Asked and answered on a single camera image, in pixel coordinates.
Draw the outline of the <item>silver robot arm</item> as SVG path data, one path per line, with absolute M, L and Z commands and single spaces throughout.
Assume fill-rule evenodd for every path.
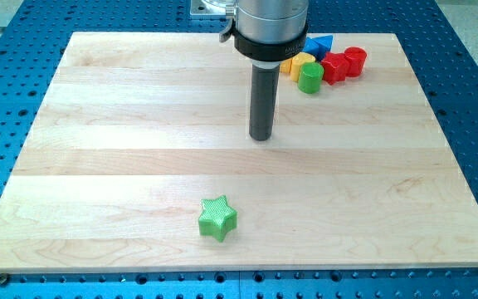
M 231 38 L 253 67 L 275 70 L 303 49 L 308 8 L 308 0 L 235 0 L 226 6 L 219 42 Z

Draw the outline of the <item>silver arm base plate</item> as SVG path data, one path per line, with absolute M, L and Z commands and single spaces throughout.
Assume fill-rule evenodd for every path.
M 224 16 L 226 8 L 230 7 L 234 0 L 191 0 L 191 16 Z

